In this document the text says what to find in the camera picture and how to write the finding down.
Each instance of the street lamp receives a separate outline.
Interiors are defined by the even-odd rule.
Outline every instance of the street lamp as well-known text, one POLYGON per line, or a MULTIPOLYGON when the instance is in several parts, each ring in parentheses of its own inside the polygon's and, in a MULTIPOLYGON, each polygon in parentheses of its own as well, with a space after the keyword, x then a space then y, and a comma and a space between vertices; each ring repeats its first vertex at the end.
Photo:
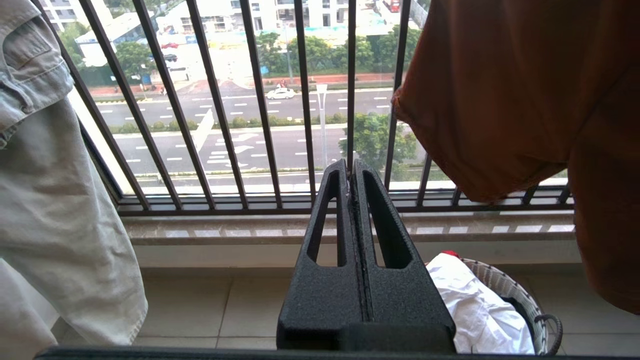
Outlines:
POLYGON ((287 29, 284 27, 284 21, 280 21, 280 27, 284 30, 284 42, 287 44, 287 65, 289 66, 289 84, 293 83, 293 71, 291 71, 291 56, 289 55, 289 38, 287 37, 287 29))
POLYGON ((316 94, 318 95, 318 106, 320 109, 320 142, 322 143, 322 164, 326 168, 326 128, 324 121, 324 100, 326 99, 327 84, 316 84, 316 94))

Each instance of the beige floor tile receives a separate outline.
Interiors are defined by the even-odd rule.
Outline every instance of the beige floor tile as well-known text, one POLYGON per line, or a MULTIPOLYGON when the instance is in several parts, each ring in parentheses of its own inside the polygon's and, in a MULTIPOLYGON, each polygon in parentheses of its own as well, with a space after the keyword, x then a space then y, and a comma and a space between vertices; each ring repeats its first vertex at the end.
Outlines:
POLYGON ((145 279, 149 311, 139 336, 217 336, 229 286, 225 279, 145 279))
POLYGON ((640 356, 637 334, 566 334, 563 349, 567 355, 640 356))
POLYGON ((220 338, 218 348, 276 350, 276 338, 220 338))
POLYGON ((218 338, 148 338, 138 337, 133 346, 216 348, 218 338))
POLYGON ((527 278, 542 310, 558 316, 566 334, 640 334, 640 316, 602 300, 584 276, 530 275, 527 278))
POLYGON ((220 336, 276 336, 289 279, 236 279, 231 286, 220 336))

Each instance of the white car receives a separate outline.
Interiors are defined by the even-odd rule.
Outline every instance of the white car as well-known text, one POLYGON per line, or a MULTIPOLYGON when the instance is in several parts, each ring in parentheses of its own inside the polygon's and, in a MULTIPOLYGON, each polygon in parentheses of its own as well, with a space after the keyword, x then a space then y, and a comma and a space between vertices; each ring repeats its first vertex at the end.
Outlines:
POLYGON ((267 93, 267 99, 291 99, 296 92, 290 88, 279 88, 267 93))

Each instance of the tree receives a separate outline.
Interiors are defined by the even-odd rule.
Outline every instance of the tree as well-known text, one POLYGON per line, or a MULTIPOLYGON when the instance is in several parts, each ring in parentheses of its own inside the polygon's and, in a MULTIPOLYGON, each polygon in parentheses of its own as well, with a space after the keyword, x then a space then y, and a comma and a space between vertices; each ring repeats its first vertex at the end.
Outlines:
POLYGON ((266 32, 255 37, 260 65, 266 66, 269 72, 283 73, 288 71, 286 54, 280 53, 281 48, 276 46, 279 37, 278 33, 266 32))
MULTIPOLYGON (((409 63, 415 53, 415 48, 418 45, 418 39, 420 38, 420 30, 407 29, 406 34, 406 50, 404 52, 404 69, 409 67, 409 63)), ((397 47, 400 39, 400 27, 395 25, 393 31, 389 34, 380 36, 377 41, 376 58, 374 62, 377 66, 380 66, 380 70, 383 72, 391 72, 396 68, 397 60, 397 47)))
POLYGON ((60 34, 60 41, 65 46, 65 49, 71 56, 71 60, 76 67, 84 67, 84 61, 82 57, 82 51, 76 43, 76 39, 81 35, 84 35, 89 29, 79 22, 71 22, 65 26, 65 30, 60 34))
MULTIPOLYGON (((387 114, 356 113, 353 121, 353 149, 362 161, 376 170, 381 170, 387 162, 388 120, 387 114)), ((396 164, 402 164, 404 160, 415 157, 415 136, 412 132, 405 134, 404 130, 404 125, 397 125, 394 146, 394 163, 396 164)), ((340 140, 339 145, 342 155, 346 157, 347 140, 340 140)))
POLYGON ((116 55, 127 79, 131 79, 132 75, 150 74, 152 69, 156 68, 149 58, 149 49, 137 42, 119 43, 116 45, 116 55))
MULTIPOLYGON (((346 72, 348 69, 348 41, 331 51, 333 66, 346 72)), ((356 37, 356 71, 368 72, 373 66, 373 50, 365 37, 356 37)))
MULTIPOLYGON (((298 38, 293 39, 288 48, 291 52, 291 67, 294 68, 294 71, 299 72, 298 38)), ((305 50, 307 55, 307 70, 310 73, 334 68, 331 59, 332 49, 324 39, 319 37, 305 37, 305 50)))

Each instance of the black metal railing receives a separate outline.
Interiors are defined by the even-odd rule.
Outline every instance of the black metal railing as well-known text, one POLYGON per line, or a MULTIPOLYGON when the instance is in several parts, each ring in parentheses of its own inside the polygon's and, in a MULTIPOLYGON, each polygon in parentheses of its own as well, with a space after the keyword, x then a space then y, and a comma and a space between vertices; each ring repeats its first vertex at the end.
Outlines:
MULTIPOLYGON (((166 94, 168 96, 173 114, 180 129, 182 139, 186 150, 189 154, 195 174, 200 187, 202 187, 203 195, 181 195, 171 179, 165 164, 160 157, 160 153, 154 139, 151 136, 144 116, 136 102, 136 98, 126 81, 125 73, 116 54, 111 46, 111 41, 107 37, 105 29, 101 24, 97 12, 91 1, 81 1, 91 29, 95 34, 96 41, 99 43, 104 56, 107 59, 109 68, 111 69, 118 88, 121 91, 124 100, 131 111, 132 117, 140 129, 141 137, 157 167, 159 177, 166 186, 168 195, 146 195, 140 186, 140 183, 129 164, 125 160, 121 149, 104 118, 102 117, 95 101, 89 93, 89 89, 81 79, 80 73, 74 62, 72 61, 68 51, 64 48, 60 39, 58 43, 64 60, 67 62, 71 75, 76 82, 76 90, 79 92, 89 114, 93 117, 100 135, 104 138, 109 151, 112 152, 116 159, 116 164, 124 174, 126 181, 129 183, 133 195, 122 193, 114 180, 109 167, 104 161, 103 155, 95 146, 86 129, 83 127, 83 138, 89 153, 99 168, 100 175, 106 188, 109 191, 111 199, 122 216, 140 216, 140 215, 277 215, 277 214, 306 214, 310 213, 312 204, 316 199, 316 168, 314 166, 314 152, 312 139, 312 119, 310 115, 309 100, 309 80, 307 71, 307 56, 305 52, 305 28, 303 22, 303 3, 306 1, 295 0, 294 13, 296 20, 296 31, 298 37, 298 58, 300 60, 300 85, 303 109, 303 121, 305 130, 305 141, 307 149, 307 166, 308 166, 308 184, 310 192, 306 193, 284 193, 280 191, 278 182, 278 172, 276 167, 276 159, 273 147, 273 139, 271 137, 271 129, 269 128, 268 111, 265 101, 265 93, 262 84, 260 61, 258 57, 256 38, 253 31, 253 19, 251 15, 251 4, 249 0, 240 0, 242 18, 246 32, 246 41, 248 44, 250 61, 252 66, 253 82, 255 84, 255 93, 260 111, 260 121, 262 124, 262 132, 264 134, 264 143, 266 146, 269 173, 271 183, 273 184, 273 192, 261 194, 247 194, 242 173, 239 169, 237 156, 234 152, 233 139, 231 136, 227 117, 225 115, 223 99, 218 88, 218 82, 209 54, 209 45, 207 34, 202 24, 196 0, 186 0, 191 23, 193 25, 193 33, 195 34, 202 64, 204 65, 205 74, 209 90, 211 91, 212 101, 215 113, 220 126, 220 131, 225 142, 226 152, 229 158, 230 167, 234 176, 237 192, 234 194, 217 194, 212 191, 212 186, 204 171, 198 150, 189 132, 188 122, 180 105, 177 91, 173 85, 170 70, 166 66, 163 58, 161 46, 156 38, 156 32, 152 25, 151 18, 147 11, 147 7, 143 0, 132 0, 136 13, 140 18, 142 30, 148 40, 148 46, 155 59, 157 71, 162 79, 166 94)), ((400 14, 401 25, 399 27, 399 41, 397 46, 396 70, 394 77, 393 90, 397 90, 401 86, 403 77, 403 64, 406 49, 406 39, 408 32, 408 23, 410 15, 411 0, 402 1, 402 9, 400 14)), ((354 119, 355 119, 355 59, 356 59, 356 0, 348 1, 348 117, 347 117, 347 167, 351 171, 354 158, 354 119)), ((51 26, 49 19, 43 16, 51 26)), ((395 112, 392 109, 389 121, 389 138, 386 158, 386 167, 383 175, 383 183, 386 189, 389 189, 391 180, 391 170, 393 165, 394 146, 397 131, 397 120, 395 112)), ((455 189, 438 189, 427 191, 427 182, 429 181, 429 171, 431 170, 431 157, 427 154, 422 169, 422 176, 419 187, 414 190, 393 191, 390 194, 394 205, 400 212, 432 212, 432 211, 511 211, 511 210, 558 210, 571 209, 572 201, 570 200, 570 191, 568 186, 543 186, 536 185, 524 192, 516 192, 500 202, 493 204, 480 204, 468 200, 465 195, 456 187, 455 189)))

